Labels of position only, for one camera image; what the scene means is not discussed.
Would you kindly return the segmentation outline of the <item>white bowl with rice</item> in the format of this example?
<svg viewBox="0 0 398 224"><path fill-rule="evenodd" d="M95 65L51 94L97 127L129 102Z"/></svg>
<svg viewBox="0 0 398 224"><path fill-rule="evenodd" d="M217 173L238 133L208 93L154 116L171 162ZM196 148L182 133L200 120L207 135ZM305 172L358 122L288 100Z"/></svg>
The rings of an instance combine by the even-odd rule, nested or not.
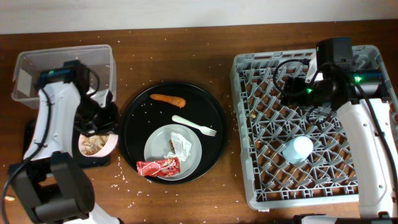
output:
<svg viewBox="0 0 398 224"><path fill-rule="evenodd" d="M105 157L109 155L118 143L118 135L103 134L86 137L80 135L78 149L85 157Z"/></svg>

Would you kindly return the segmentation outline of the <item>light blue plastic cup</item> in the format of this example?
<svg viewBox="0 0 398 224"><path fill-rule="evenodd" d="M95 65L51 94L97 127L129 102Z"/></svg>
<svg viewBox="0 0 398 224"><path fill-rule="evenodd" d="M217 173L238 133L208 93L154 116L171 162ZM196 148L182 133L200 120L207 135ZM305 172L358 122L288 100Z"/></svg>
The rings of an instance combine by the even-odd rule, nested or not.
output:
<svg viewBox="0 0 398 224"><path fill-rule="evenodd" d="M291 164L298 164L304 161L313 151L313 142L310 138L299 136L291 139L285 144L282 156Z"/></svg>

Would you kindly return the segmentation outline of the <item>orange carrot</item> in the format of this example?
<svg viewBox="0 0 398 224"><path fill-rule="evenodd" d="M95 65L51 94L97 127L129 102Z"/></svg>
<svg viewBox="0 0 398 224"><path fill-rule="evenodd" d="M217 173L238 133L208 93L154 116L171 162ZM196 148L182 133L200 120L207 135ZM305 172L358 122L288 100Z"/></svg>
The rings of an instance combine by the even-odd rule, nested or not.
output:
<svg viewBox="0 0 398 224"><path fill-rule="evenodd" d="M161 94L151 94L150 98L156 101L162 101L165 103L169 103L171 105L177 106L179 108L183 108L186 105L186 101L177 96L169 96L169 95L161 95Z"/></svg>

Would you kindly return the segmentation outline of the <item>white napkin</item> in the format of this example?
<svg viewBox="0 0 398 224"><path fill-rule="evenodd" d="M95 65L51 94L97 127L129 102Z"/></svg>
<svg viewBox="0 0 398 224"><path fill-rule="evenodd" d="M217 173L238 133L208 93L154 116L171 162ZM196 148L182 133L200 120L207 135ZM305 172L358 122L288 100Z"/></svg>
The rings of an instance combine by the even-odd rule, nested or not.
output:
<svg viewBox="0 0 398 224"><path fill-rule="evenodd" d="M169 145L171 151L164 156L165 159L178 158L180 162L187 160L192 148L190 141L179 133L171 132Z"/></svg>

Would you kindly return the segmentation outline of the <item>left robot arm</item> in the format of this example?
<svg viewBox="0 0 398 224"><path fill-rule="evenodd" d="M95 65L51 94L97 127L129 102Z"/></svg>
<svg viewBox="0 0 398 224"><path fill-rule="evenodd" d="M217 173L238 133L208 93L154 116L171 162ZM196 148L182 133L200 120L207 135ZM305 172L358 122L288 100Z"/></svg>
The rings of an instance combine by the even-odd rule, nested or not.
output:
<svg viewBox="0 0 398 224"><path fill-rule="evenodd" d="M12 187L33 223L121 223L95 202L90 178L73 159L74 131L91 137L117 132L118 108L90 91L96 72L79 60L44 70L35 83L40 106L34 135L21 163L8 170Z"/></svg>

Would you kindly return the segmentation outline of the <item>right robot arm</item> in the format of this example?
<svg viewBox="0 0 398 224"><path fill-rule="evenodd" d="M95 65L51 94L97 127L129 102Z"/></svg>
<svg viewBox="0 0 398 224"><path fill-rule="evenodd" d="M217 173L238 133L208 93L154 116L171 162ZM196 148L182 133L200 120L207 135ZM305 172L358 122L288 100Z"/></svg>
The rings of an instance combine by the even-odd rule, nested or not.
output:
<svg viewBox="0 0 398 224"><path fill-rule="evenodd" d="M385 67L363 68L349 37L317 43L315 72L289 77L277 89L282 104L313 112L331 108L346 133L359 187L359 218L335 223L397 223L397 149L390 102L396 100Z"/></svg>

